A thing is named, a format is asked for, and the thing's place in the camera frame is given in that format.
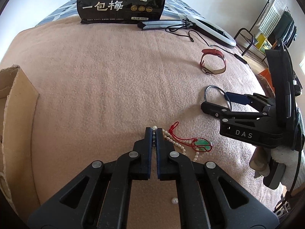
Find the dark metal bangle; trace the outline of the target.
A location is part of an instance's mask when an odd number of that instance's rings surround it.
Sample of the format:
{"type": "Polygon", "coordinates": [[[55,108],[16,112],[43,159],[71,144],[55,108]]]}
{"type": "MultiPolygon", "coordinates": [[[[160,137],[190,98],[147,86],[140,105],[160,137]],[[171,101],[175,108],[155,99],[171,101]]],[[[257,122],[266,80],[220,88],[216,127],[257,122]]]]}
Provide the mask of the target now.
{"type": "Polygon", "coordinates": [[[204,89],[204,102],[215,102],[217,105],[227,105],[230,111],[232,110],[232,102],[228,94],[216,85],[209,85],[204,89]]]}

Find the small pearl earring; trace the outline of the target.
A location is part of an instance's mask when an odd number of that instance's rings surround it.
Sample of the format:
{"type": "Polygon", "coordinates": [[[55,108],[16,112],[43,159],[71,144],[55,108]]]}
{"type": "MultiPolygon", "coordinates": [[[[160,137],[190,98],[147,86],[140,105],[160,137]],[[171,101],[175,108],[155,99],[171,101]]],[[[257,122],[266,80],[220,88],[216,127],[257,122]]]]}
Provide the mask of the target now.
{"type": "Polygon", "coordinates": [[[178,204],[178,198],[172,198],[172,203],[173,204],[178,204]]]}

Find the red cord jade pendant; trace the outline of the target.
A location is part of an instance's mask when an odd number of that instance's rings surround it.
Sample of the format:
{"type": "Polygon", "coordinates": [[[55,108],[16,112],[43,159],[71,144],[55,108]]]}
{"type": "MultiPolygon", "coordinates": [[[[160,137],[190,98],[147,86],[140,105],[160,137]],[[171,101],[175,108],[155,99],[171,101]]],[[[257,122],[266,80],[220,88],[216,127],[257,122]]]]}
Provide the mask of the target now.
{"type": "Polygon", "coordinates": [[[179,125],[179,122],[173,123],[167,131],[167,136],[170,137],[173,141],[191,147],[196,152],[211,152],[213,149],[213,144],[211,141],[202,138],[202,137],[193,137],[193,138],[180,138],[175,135],[175,129],[179,125]]]}

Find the red strap wristwatch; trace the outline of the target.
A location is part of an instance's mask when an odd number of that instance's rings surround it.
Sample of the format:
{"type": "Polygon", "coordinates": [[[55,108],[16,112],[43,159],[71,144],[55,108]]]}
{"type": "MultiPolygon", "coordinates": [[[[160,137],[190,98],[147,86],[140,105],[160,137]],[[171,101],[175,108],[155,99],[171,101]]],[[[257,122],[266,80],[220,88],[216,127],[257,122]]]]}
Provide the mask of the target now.
{"type": "Polygon", "coordinates": [[[202,72],[209,75],[218,75],[226,71],[225,56],[217,49],[203,49],[199,65],[202,72]]]}

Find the orange covered box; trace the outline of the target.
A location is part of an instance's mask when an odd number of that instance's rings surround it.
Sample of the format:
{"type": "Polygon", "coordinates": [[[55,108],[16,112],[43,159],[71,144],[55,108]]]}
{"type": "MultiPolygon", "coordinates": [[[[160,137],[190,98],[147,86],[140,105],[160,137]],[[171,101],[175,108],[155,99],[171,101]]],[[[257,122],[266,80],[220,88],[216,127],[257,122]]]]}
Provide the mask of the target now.
{"type": "Polygon", "coordinates": [[[267,83],[269,84],[269,86],[272,88],[272,90],[274,90],[274,87],[272,84],[272,79],[271,79],[271,73],[268,68],[261,71],[258,75],[260,77],[264,77],[265,80],[267,81],[267,83]]]}

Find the yellow green box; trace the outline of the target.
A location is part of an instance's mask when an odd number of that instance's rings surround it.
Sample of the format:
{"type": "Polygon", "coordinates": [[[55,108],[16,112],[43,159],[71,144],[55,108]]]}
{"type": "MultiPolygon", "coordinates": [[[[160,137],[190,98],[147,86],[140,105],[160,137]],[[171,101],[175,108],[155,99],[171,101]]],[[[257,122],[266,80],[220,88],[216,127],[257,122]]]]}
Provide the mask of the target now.
{"type": "Polygon", "coordinates": [[[255,47],[263,54],[265,54],[266,50],[272,49],[272,44],[268,41],[263,33],[257,35],[256,41],[257,43],[255,44],[255,47]]]}

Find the dark hanging clothes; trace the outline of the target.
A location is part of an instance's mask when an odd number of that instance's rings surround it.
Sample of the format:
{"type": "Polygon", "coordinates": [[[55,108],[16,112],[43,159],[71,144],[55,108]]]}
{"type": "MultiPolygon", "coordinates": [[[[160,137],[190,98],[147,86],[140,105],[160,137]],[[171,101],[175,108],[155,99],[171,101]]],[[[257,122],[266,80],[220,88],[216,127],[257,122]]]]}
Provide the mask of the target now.
{"type": "Polygon", "coordinates": [[[282,40],[283,43],[289,48],[292,42],[296,40],[296,37],[297,26],[290,12],[285,11],[280,21],[267,39],[271,44],[282,40]]]}

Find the striped hanging cloth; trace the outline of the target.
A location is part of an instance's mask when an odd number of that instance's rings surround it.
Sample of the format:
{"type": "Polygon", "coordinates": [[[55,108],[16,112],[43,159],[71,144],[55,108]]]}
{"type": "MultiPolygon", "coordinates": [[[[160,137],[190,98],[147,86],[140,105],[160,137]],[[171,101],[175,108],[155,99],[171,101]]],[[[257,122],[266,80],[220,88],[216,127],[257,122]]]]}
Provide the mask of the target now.
{"type": "Polygon", "coordinates": [[[256,26],[265,36],[268,36],[280,21],[286,10],[285,0],[270,0],[256,26]]]}

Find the black clothes rack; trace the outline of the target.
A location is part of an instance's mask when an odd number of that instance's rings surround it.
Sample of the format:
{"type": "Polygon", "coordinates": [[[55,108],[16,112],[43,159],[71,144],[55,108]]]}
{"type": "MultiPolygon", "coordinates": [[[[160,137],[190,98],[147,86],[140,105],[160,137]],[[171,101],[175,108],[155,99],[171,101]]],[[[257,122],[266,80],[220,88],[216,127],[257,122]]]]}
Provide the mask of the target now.
{"type": "Polygon", "coordinates": [[[234,39],[242,40],[237,44],[242,56],[258,57],[267,66],[266,50],[281,42],[289,48],[297,36],[298,27],[286,0],[267,0],[252,26],[239,29],[234,39]]]}

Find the folded tripod stand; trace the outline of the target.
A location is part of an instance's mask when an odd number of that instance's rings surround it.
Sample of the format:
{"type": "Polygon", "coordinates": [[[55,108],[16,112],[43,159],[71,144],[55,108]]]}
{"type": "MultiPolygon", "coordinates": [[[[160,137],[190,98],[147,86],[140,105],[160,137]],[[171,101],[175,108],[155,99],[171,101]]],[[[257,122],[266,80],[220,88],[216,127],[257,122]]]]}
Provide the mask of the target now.
{"type": "Polygon", "coordinates": [[[188,29],[193,26],[192,22],[185,20],[157,20],[157,21],[141,21],[137,27],[143,31],[148,30],[178,30],[188,29]]]}

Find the open cardboard box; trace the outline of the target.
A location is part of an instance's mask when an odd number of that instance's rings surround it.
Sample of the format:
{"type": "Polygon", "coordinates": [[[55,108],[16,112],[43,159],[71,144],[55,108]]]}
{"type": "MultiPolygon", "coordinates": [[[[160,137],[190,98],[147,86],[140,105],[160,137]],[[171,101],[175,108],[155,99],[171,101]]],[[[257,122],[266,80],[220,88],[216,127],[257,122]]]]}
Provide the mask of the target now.
{"type": "Polygon", "coordinates": [[[20,66],[1,70],[1,191],[23,220],[40,205],[31,163],[38,97],[20,66]]]}

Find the black snack bag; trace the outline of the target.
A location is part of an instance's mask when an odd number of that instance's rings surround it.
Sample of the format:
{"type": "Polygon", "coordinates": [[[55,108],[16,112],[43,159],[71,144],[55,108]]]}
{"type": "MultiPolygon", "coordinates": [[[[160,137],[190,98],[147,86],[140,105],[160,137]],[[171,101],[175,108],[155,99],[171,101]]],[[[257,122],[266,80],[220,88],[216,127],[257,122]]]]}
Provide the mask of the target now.
{"type": "Polygon", "coordinates": [[[165,0],[76,0],[81,22],[126,23],[154,21],[161,18],[165,0]]]}

